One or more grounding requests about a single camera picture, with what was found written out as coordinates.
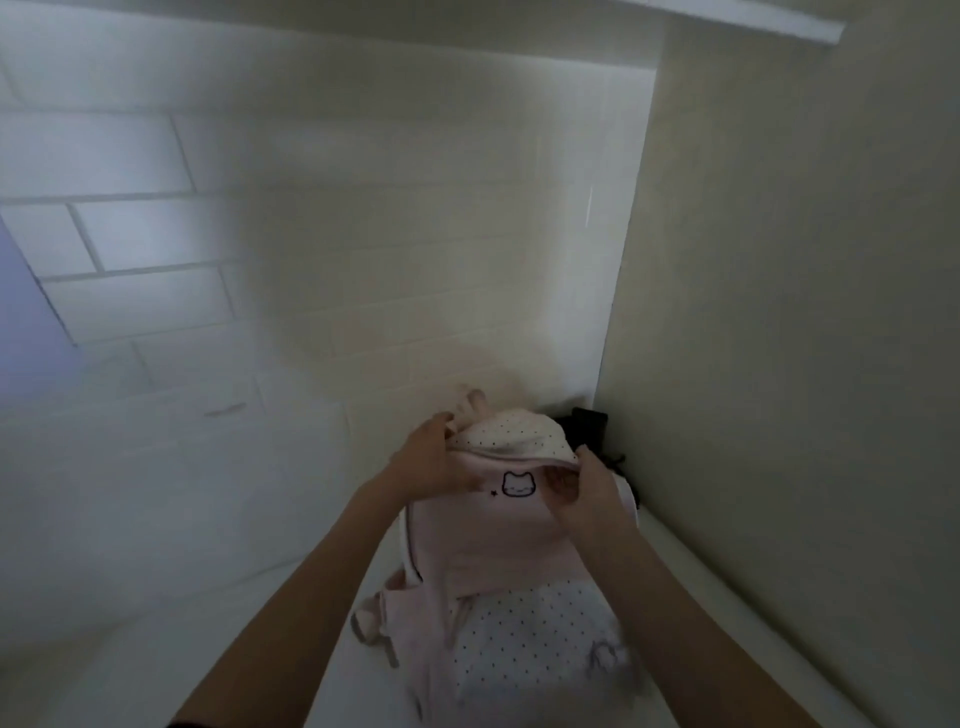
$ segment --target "pink baby clothing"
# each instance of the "pink baby clothing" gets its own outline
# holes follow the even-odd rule
[[[548,705],[573,716],[575,706],[590,714],[611,704],[631,661],[609,606],[537,494],[544,467],[579,468],[563,430],[508,410],[454,435],[447,449],[483,488],[406,509],[407,588],[381,592],[374,625],[357,630],[355,621],[355,631],[389,640],[425,725],[519,726]],[[628,488],[621,497],[633,511]],[[488,699],[491,690],[500,699]]]

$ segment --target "white wall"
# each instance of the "white wall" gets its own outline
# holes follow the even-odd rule
[[[0,654],[302,554],[458,385],[592,397],[654,72],[0,2]]]

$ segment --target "white brick tile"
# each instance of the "white brick tile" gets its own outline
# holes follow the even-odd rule
[[[590,196],[587,229],[609,231],[614,238],[625,238],[635,190],[636,178],[595,184]]]
[[[153,390],[147,370],[129,341],[87,344],[81,349],[84,368],[75,378],[34,400],[16,407],[0,408],[0,422],[121,400]]]
[[[406,352],[398,348],[338,356],[308,369],[257,375],[264,405],[272,415],[309,412],[318,403],[342,401],[409,381]]]
[[[170,442],[175,411],[154,404],[150,396],[133,398],[2,425],[0,452],[25,471],[42,471]]]
[[[607,74],[607,93],[604,102],[604,121],[612,124],[633,125],[642,137],[647,128],[647,117],[653,102],[657,71],[647,68],[611,66]]]
[[[399,118],[523,121],[513,58],[424,45],[372,44],[383,78],[377,110]]]
[[[77,210],[107,270],[315,254],[347,243],[360,193],[258,192],[89,203]]]
[[[67,512],[81,503],[104,502],[119,491],[150,495],[185,487],[185,463],[176,445],[161,445],[97,462],[28,473],[5,483],[5,506]]]
[[[0,216],[35,276],[96,271],[65,205],[2,207]]]
[[[197,187],[389,182],[389,127],[375,122],[178,116]]]
[[[545,370],[556,359],[553,338],[540,320],[498,328],[491,331],[489,340],[497,362],[506,366],[539,362]]]
[[[604,130],[596,125],[540,132],[537,179],[548,182],[594,179],[603,143]]]
[[[172,412],[178,437],[257,424],[263,419],[252,378],[224,379],[170,390],[156,395],[156,401]]]
[[[159,529],[156,519],[145,524],[148,538],[159,542],[156,554],[144,557],[156,570],[157,598],[208,589],[298,555],[291,527],[297,514],[265,426],[191,438],[183,451],[190,487],[154,509],[176,529]],[[164,535],[173,543],[161,541]]]
[[[475,323],[480,327],[501,327],[538,318],[550,305],[546,280],[534,278],[478,291]]]
[[[536,138],[509,127],[405,124],[391,133],[394,180],[518,182],[530,177]]]
[[[375,81],[355,40],[127,12],[5,3],[0,44],[45,107],[362,112]]]
[[[414,273],[409,249],[351,251],[344,255],[344,302],[373,303],[429,292],[419,290],[411,278]]]
[[[536,318],[547,305],[543,279],[451,291],[330,312],[334,351],[364,352]]]
[[[333,350],[338,354],[351,354],[390,346],[390,308],[388,303],[375,303],[331,311]]]
[[[231,489],[243,498],[267,487],[282,496],[280,461],[263,423],[190,438],[184,441],[183,452],[196,488]]]
[[[78,342],[219,324],[230,318],[220,276],[209,268],[53,282],[44,288]]]
[[[524,116],[544,126],[571,126],[597,120],[607,68],[593,63],[528,58],[512,68],[524,97]]]
[[[223,266],[224,281],[240,318],[317,311],[343,300],[341,255],[277,258]]]
[[[186,192],[163,116],[0,114],[0,197]]]
[[[336,522],[360,482],[344,409],[337,404],[271,420],[271,435],[306,551]]]
[[[140,337],[136,346],[162,387],[297,366],[331,354],[329,323],[322,315],[169,331]]]
[[[486,238],[345,256],[345,303],[375,303],[500,282],[516,275],[516,242]]]
[[[455,375],[481,369],[496,362],[490,334],[474,331],[444,339],[431,339],[408,348],[410,374],[414,381]]]
[[[262,417],[252,379],[209,382],[0,425],[0,460],[43,472]]]
[[[388,303],[387,341],[403,344],[478,328],[478,302],[475,291],[453,291]]]

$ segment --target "polka dot fabric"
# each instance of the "polka dot fabric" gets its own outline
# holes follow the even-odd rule
[[[499,459],[556,460],[577,464],[564,429],[546,415],[508,409],[471,425],[446,441],[447,449]]]
[[[590,581],[472,597],[453,650],[462,701],[565,690],[629,669],[616,619]]]

